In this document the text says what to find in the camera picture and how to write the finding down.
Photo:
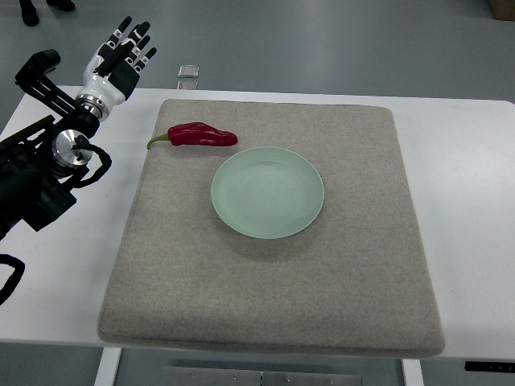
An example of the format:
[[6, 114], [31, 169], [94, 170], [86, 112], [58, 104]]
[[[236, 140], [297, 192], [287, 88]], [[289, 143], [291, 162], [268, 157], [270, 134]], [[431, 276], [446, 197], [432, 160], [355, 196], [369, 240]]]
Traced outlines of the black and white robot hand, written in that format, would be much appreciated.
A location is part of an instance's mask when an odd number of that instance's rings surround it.
[[97, 49], [84, 70], [84, 87], [76, 95], [76, 100], [100, 121], [130, 98], [141, 72], [157, 52], [147, 46], [150, 24], [131, 23], [132, 18], [126, 17]]

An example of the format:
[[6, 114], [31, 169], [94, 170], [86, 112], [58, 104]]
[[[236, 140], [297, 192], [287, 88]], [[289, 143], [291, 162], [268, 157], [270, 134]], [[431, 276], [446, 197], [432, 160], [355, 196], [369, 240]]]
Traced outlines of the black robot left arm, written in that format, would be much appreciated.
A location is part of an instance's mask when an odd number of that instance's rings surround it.
[[54, 49], [35, 53], [15, 77], [16, 84], [52, 110], [1, 141], [1, 235], [19, 222], [39, 231], [76, 203], [72, 190], [96, 183], [111, 157], [91, 143], [103, 111], [90, 96], [78, 100], [47, 74], [60, 63]]

